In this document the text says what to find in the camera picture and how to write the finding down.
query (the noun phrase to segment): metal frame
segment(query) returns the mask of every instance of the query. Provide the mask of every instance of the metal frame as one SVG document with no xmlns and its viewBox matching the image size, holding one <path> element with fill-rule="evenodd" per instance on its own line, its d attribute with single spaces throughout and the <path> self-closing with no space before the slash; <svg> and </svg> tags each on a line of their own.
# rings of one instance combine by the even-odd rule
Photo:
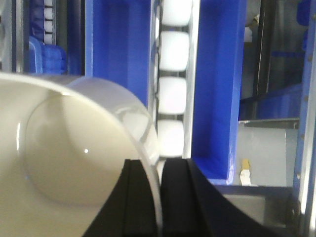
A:
<svg viewBox="0 0 316 237">
<path fill-rule="evenodd" d="M 257 68 L 253 82 L 253 96 L 263 95 L 268 92 L 276 8 L 277 1 L 261 0 Z"/>
<path fill-rule="evenodd" d="M 183 116 L 184 125 L 184 151 L 183 158 L 191 158 L 192 129 L 194 113 L 194 93 L 198 53 L 198 24 L 199 24 L 200 0 L 193 0 L 191 22 L 189 24 L 190 52 L 186 73 L 187 81 L 187 105 Z"/>
<path fill-rule="evenodd" d="M 16 72 L 29 71 L 29 1 L 16 0 Z"/>
</svg>

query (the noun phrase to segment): vertical metal rail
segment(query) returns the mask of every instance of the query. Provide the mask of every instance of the vertical metal rail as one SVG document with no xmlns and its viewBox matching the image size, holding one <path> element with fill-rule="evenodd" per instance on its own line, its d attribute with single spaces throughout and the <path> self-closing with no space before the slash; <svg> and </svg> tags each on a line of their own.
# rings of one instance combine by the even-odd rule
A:
<svg viewBox="0 0 316 237">
<path fill-rule="evenodd" d="M 191 21 L 189 23 L 190 51 L 186 73 L 187 105 L 183 116 L 184 125 L 184 151 L 182 158 L 191 158 L 194 93 L 198 54 L 198 25 L 199 25 L 200 0 L 193 0 Z"/>
<path fill-rule="evenodd" d="M 16 0 L 15 37 L 17 73 L 29 71 L 29 5 L 29 0 Z"/>
<path fill-rule="evenodd" d="M 157 120 L 157 91 L 158 91 L 158 47 L 160 34 L 160 2 L 151 1 L 151 22 L 150 22 L 150 58 L 149 58 L 149 79 L 148 79 L 148 111 Z"/>
<path fill-rule="evenodd" d="M 276 0 L 261 0 L 253 96 L 263 95 L 268 92 L 276 8 Z"/>
</svg>

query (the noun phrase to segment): roller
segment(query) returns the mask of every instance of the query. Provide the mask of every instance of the roller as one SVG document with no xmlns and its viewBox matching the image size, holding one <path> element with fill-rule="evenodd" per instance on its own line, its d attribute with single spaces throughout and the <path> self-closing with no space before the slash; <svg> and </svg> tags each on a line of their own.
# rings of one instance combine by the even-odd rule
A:
<svg viewBox="0 0 316 237">
<path fill-rule="evenodd" d="M 53 22 L 52 21 L 44 21 L 44 29 L 46 32 L 53 32 Z"/>
<path fill-rule="evenodd" d="M 44 8 L 44 17 L 47 20 L 53 20 L 53 8 L 52 7 L 45 7 Z"/>
<path fill-rule="evenodd" d="M 44 35 L 44 43 L 45 44 L 53 44 L 53 34 L 45 34 Z"/>
<path fill-rule="evenodd" d="M 161 114 L 183 114 L 187 101 L 187 84 L 184 78 L 159 79 L 159 107 Z"/>
<path fill-rule="evenodd" d="M 183 123 L 177 120 L 158 120 L 158 142 L 161 157 L 181 157 L 184 147 Z"/>
<path fill-rule="evenodd" d="M 192 0 L 164 0 L 162 24 L 167 26 L 187 26 L 192 11 Z"/>
<path fill-rule="evenodd" d="M 189 35 L 185 32 L 161 33 L 160 70 L 182 72 L 189 59 Z"/>
</svg>

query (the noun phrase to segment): white ceramic cup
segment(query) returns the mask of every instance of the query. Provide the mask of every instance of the white ceramic cup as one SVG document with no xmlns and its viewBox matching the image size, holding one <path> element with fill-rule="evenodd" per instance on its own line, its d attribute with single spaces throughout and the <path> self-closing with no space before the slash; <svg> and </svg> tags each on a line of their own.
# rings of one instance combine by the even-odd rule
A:
<svg viewBox="0 0 316 237">
<path fill-rule="evenodd" d="M 184 78 L 159 79 L 159 107 L 161 114 L 183 114 L 186 109 L 187 84 Z"/>
<path fill-rule="evenodd" d="M 189 35 L 185 32 L 164 31 L 161 37 L 159 69 L 182 72 L 189 59 Z"/>
<path fill-rule="evenodd" d="M 192 11 L 192 0 L 164 0 L 162 23 L 167 26 L 186 26 Z"/>
<path fill-rule="evenodd" d="M 184 146 L 183 123 L 177 120 L 158 120 L 158 141 L 160 156 L 181 157 Z"/>
<path fill-rule="evenodd" d="M 104 79 L 0 73 L 0 113 L 3 236 L 82 236 L 125 159 L 141 159 L 161 224 L 157 134 L 131 92 Z"/>
</svg>

